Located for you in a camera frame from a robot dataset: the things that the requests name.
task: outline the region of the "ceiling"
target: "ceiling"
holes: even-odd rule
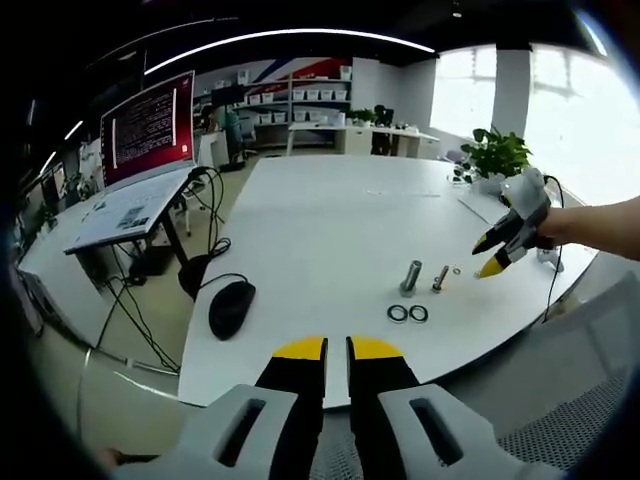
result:
[[[82,136],[95,129],[106,108],[143,87],[145,65],[149,68],[190,48],[237,35],[324,27],[389,35],[436,52],[487,43],[498,48],[527,48],[530,42],[590,48],[565,3],[545,0],[460,0],[460,19],[452,17],[450,0],[321,0],[311,8],[300,1],[276,0],[260,6],[201,0],[111,1],[103,6],[95,1],[23,3],[17,7],[23,11],[15,15],[19,20],[13,28],[26,32],[29,43],[9,52],[18,76],[16,94],[9,99],[17,124],[12,170],[15,167],[16,178],[23,181],[35,178],[49,154],[64,148],[65,134],[79,120],[85,120],[77,132]],[[284,35],[207,50],[161,69],[160,75],[303,55],[362,56],[395,65],[430,56],[377,40]],[[35,109],[27,125],[33,99]]]

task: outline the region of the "mesh surface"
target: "mesh surface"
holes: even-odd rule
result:
[[[624,392],[621,371],[582,396],[563,403],[539,420],[498,440],[511,455],[525,462],[543,462],[570,469],[596,439]]]
[[[311,465],[312,480],[361,480],[362,467],[348,413],[326,413]]]
[[[575,400],[559,405],[541,419],[500,438],[498,444],[522,461],[570,469],[615,411],[624,393],[625,380],[625,371],[612,375]],[[309,478],[364,478],[348,413],[325,414]]]

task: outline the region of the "monitor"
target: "monitor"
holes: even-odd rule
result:
[[[193,72],[143,90],[102,116],[105,186],[193,158]]]

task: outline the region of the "shelf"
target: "shelf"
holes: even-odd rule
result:
[[[282,125],[289,125],[289,122],[278,122],[278,123],[254,123],[254,128],[258,127],[278,127]]]
[[[291,103],[351,103],[350,100],[293,100]]]
[[[277,102],[270,102],[270,103],[256,103],[254,105],[241,105],[239,107],[235,107],[236,110],[242,109],[242,108],[257,108],[257,107],[268,107],[270,105],[288,105],[289,104],[289,100],[279,100]]]
[[[265,85],[277,85],[280,83],[289,83],[289,80],[268,80],[266,82],[250,83],[248,85],[241,85],[243,87],[264,87]]]
[[[292,82],[314,82],[314,83],[351,83],[351,80],[340,80],[339,78],[293,78]]]

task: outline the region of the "black cable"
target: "black cable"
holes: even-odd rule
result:
[[[125,248],[122,245],[120,245],[119,243],[116,243],[116,247],[118,247],[120,250],[122,250],[125,253],[125,255],[127,255],[127,257],[132,258],[132,259],[135,258],[133,255],[131,255],[129,252],[127,252],[125,250]]]
[[[221,173],[215,168],[203,167],[203,169],[204,169],[203,173],[209,178],[209,183],[211,184],[212,208],[209,209],[210,214],[209,214],[209,236],[207,240],[207,253],[210,255],[211,258],[215,258],[219,255],[222,255],[227,250],[229,250],[229,247],[231,246],[231,239],[227,237],[219,238],[220,226],[218,225],[218,219],[220,218],[220,215],[218,215],[218,211],[220,210],[220,206],[222,205],[222,199],[224,198],[224,180],[222,178]],[[213,172],[215,172],[215,176],[211,177],[208,170],[212,170]],[[214,180],[216,178],[220,180],[220,197],[217,203],[216,203],[215,186],[214,186]],[[216,228],[215,228],[215,236],[213,239],[213,247],[212,247],[211,233],[213,230],[214,223]]]
[[[209,285],[210,283],[215,282],[216,280],[220,280],[222,278],[227,278],[227,277],[238,277],[238,278],[241,278],[242,280],[244,280],[245,283],[249,283],[249,279],[247,277],[245,277],[244,275],[242,275],[241,273],[223,273],[222,275],[218,275],[217,277],[213,277],[211,280],[207,280],[202,285],[200,285],[200,288],[206,287],[207,285]]]
[[[178,373],[180,371],[180,365],[175,360],[173,360],[171,356],[168,353],[166,353],[164,349],[153,339],[153,333],[151,332],[151,328],[149,327],[147,322],[144,320],[142,311],[140,310],[140,306],[138,305],[138,302],[136,301],[135,297],[131,293],[131,290],[129,289],[129,285],[126,281],[127,276],[124,273],[124,269],[122,268],[122,265],[120,264],[120,260],[116,256],[116,252],[115,252],[115,249],[113,249],[113,246],[111,247],[111,251],[113,253],[114,259],[118,266],[118,270],[122,275],[122,278],[114,276],[114,277],[111,277],[110,279],[107,279],[107,283],[106,283],[107,288],[111,291],[113,296],[116,298],[116,302],[118,302],[118,304],[120,305],[120,308],[122,308],[125,314],[129,317],[129,319],[134,324],[136,329],[140,332],[142,337],[145,339],[145,341],[147,342],[151,350],[153,350],[153,352],[156,354],[156,356],[160,360],[161,365],[172,370],[175,373]],[[129,298],[131,298],[131,301],[133,302],[133,305],[140,319],[140,323],[144,326],[144,328],[146,329],[146,332],[142,329],[142,327],[138,324],[138,322],[133,318],[133,315],[131,315],[129,310],[127,310],[127,308],[124,306],[124,304],[120,300],[120,296],[115,294],[115,290],[113,289],[113,286],[110,283],[110,280],[112,279],[116,279],[122,282],[122,286],[124,290],[127,292],[127,295],[129,295]]]
[[[198,200],[198,202],[200,202],[200,205],[202,205],[202,206],[203,206],[204,208],[206,208],[207,210],[212,210],[212,208],[211,208],[209,205],[207,205],[207,204],[205,203],[205,201],[204,201],[204,200],[202,200],[202,199],[198,196],[198,194],[197,194],[195,191],[193,191],[193,190],[192,190],[191,188],[189,188],[189,187],[187,187],[187,191],[188,191],[188,192],[190,192],[190,193],[191,193],[191,195],[193,195],[193,196],[196,198],[196,200]],[[224,219],[223,219],[220,215],[218,215],[217,213],[215,213],[215,210],[214,210],[214,214],[218,217],[218,221],[222,222],[222,224],[223,224],[223,225],[226,223],[226,222],[224,221]]]
[[[553,175],[544,176],[545,183],[548,179],[553,180],[558,185],[558,190],[560,191],[560,205],[562,208],[564,208],[564,193],[562,191],[562,185],[560,185],[558,179]],[[547,317],[549,316],[549,308],[551,308],[551,294],[553,293],[553,287],[556,284],[556,278],[558,277],[558,269],[560,268],[560,262],[562,261],[562,247],[563,246],[560,245],[560,251],[558,252],[558,262],[555,265],[556,269],[555,272],[553,272],[553,279],[551,280],[551,287],[549,288],[549,296],[547,297],[547,308],[544,311],[543,323],[547,321]]]
[[[122,281],[123,288],[125,288],[125,289],[128,288],[126,286],[126,283],[121,278],[112,277],[111,279],[117,279],[117,280]],[[174,373],[180,373],[180,366],[162,349],[162,347],[160,347],[160,345],[158,345],[153,340],[153,337],[149,337],[144,332],[142,327],[140,327],[138,322],[136,322],[136,320],[133,318],[133,315],[131,315],[129,310],[127,310],[127,308],[124,306],[124,304],[122,303],[122,300],[120,300],[120,296],[118,294],[116,294],[115,289],[113,288],[113,286],[111,285],[111,282],[109,280],[107,280],[105,282],[105,286],[109,289],[109,291],[114,296],[114,298],[115,298],[116,302],[118,303],[118,305],[120,305],[120,308],[122,309],[122,311],[129,317],[129,319],[131,320],[133,325],[136,327],[136,329],[138,330],[140,335],[142,335],[142,338],[144,338],[144,340],[147,342],[147,344],[149,345],[149,347],[151,348],[153,353],[156,354],[156,356],[160,360],[160,364],[163,367],[168,368],[169,370],[171,370]]]

